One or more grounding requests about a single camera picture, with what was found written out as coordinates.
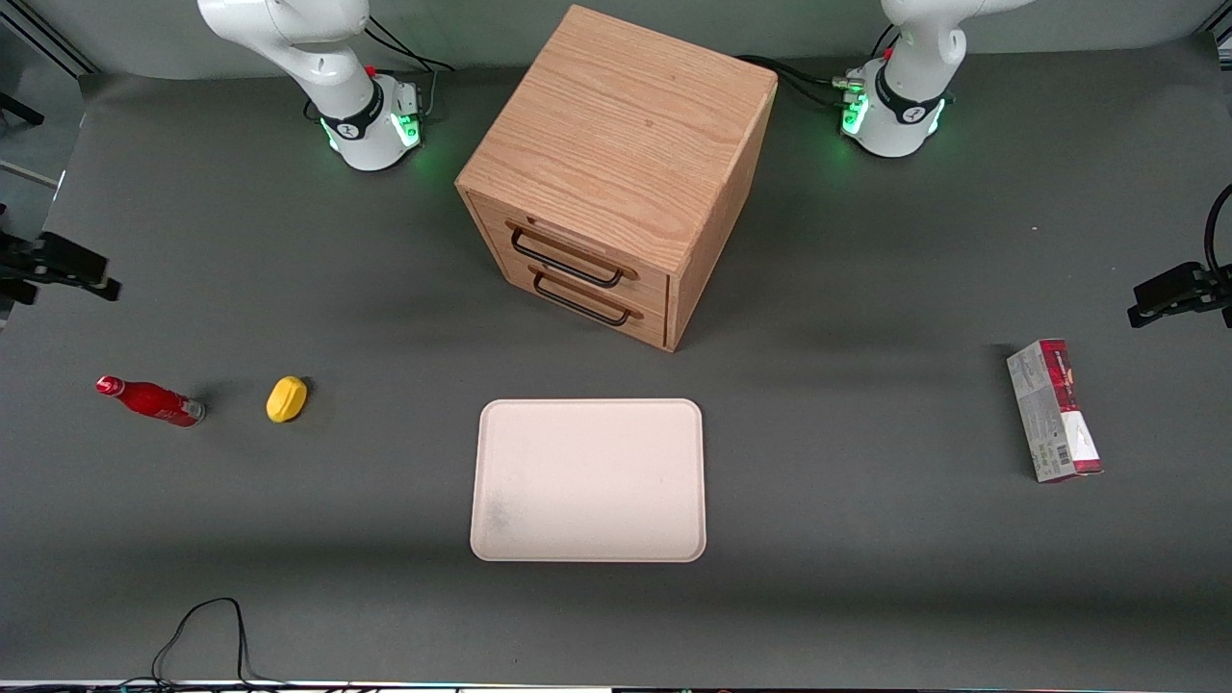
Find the black drawer handle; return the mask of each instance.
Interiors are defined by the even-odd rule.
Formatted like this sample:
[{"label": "black drawer handle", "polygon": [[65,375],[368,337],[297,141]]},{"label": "black drawer handle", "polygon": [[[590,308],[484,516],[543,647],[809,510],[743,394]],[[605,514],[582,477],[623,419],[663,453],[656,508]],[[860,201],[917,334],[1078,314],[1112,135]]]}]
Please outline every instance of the black drawer handle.
[{"label": "black drawer handle", "polygon": [[583,306],[582,303],[577,303],[574,301],[569,301],[568,298],[565,298],[564,296],[561,296],[559,293],[552,293],[551,291],[548,291],[547,289],[543,289],[541,286],[542,281],[543,281],[543,275],[540,274],[540,273],[535,273],[535,291],[537,291],[540,296],[547,298],[548,301],[559,303],[559,305],[564,306],[565,308],[569,308],[572,311],[577,311],[577,312],[586,316],[588,318],[594,318],[594,319],[596,319],[596,321],[606,324],[607,327],[621,327],[622,324],[625,324],[625,323],[628,322],[628,317],[633,313],[628,308],[625,308],[625,312],[621,314],[620,318],[612,319],[612,318],[610,318],[610,317],[607,317],[607,316],[605,316],[605,314],[602,314],[602,313],[600,313],[598,311],[591,311],[590,308]]},{"label": "black drawer handle", "polygon": [[543,263],[545,265],[547,265],[549,268],[561,270],[561,271],[563,271],[564,274],[567,274],[567,275],[569,275],[572,277],[580,279],[582,281],[585,281],[586,284],[594,284],[595,286],[598,286],[600,289],[611,289],[611,287],[616,286],[616,284],[621,280],[622,276],[625,276],[625,270],[616,270],[616,274],[612,275],[611,279],[604,280],[604,279],[599,279],[598,276],[586,274],[586,273],[584,273],[582,270],[570,268],[569,265],[562,263],[561,260],[553,260],[552,258],[548,258],[547,255],[545,255],[542,253],[536,253],[535,250],[531,250],[530,248],[526,248],[525,245],[519,244],[517,242],[522,238],[522,236],[524,236],[522,229],[520,229],[520,228],[515,228],[514,229],[514,238],[510,240],[514,244],[514,250],[517,250],[519,253],[521,253],[522,255],[526,255],[527,258],[531,258],[533,260],[538,260],[538,261]]}]

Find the wooden cabinet top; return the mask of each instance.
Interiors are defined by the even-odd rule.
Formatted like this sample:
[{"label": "wooden cabinet top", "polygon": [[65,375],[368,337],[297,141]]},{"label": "wooden cabinet top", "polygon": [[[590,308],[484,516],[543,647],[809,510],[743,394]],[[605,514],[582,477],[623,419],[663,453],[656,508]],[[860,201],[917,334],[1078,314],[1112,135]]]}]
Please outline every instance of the wooden cabinet top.
[{"label": "wooden cabinet top", "polygon": [[458,186],[675,273],[776,84],[769,70],[573,6]]}]

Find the metal frame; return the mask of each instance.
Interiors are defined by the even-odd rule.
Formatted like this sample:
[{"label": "metal frame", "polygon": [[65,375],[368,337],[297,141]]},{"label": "metal frame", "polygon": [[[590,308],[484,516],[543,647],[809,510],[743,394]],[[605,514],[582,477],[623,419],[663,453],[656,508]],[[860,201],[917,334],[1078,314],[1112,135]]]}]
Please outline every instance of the metal frame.
[{"label": "metal frame", "polygon": [[74,78],[102,72],[25,0],[4,0],[0,21]]},{"label": "metal frame", "polygon": [[1202,22],[1199,31],[1209,31],[1215,35],[1215,42],[1220,51],[1220,68],[1232,70],[1232,0],[1225,0],[1210,17]]},{"label": "metal frame", "polygon": [[44,187],[51,187],[52,190],[59,190],[60,182],[53,178],[47,178],[46,175],[32,171],[25,166],[18,166],[12,162],[6,162],[0,159],[0,171],[11,173],[16,176],[21,176],[31,182],[37,182]]}]

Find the bottle cap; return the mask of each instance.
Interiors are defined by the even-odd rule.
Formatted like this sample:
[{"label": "bottle cap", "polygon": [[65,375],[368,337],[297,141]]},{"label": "bottle cap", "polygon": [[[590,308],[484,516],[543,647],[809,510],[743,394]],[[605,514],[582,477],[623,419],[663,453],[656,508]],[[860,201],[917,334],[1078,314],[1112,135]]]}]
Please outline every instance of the bottle cap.
[{"label": "bottle cap", "polygon": [[94,388],[107,397],[115,397],[124,391],[124,381],[113,375],[105,375],[99,379],[99,382],[94,383]]}]

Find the yellow object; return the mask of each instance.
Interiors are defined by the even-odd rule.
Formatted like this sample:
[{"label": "yellow object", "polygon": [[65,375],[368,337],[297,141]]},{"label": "yellow object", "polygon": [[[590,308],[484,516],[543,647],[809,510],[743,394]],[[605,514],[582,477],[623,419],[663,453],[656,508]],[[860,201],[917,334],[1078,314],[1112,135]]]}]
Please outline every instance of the yellow object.
[{"label": "yellow object", "polygon": [[270,400],[265,402],[265,413],[274,423],[287,423],[299,416],[308,400],[308,386],[304,381],[288,375],[274,386]]}]

